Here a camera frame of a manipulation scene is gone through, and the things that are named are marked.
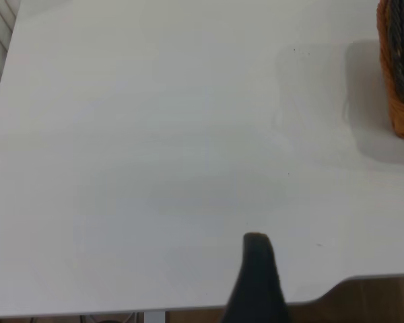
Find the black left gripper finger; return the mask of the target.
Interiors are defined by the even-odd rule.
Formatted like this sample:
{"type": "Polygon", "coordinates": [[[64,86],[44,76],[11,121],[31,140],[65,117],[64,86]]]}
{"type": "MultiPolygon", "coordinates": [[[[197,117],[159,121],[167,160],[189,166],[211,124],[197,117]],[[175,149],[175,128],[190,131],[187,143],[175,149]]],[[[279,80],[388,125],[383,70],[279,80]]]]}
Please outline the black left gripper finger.
{"type": "Polygon", "coordinates": [[[273,247],[265,234],[244,235],[242,264],[221,321],[291,321],[273,247]]]}

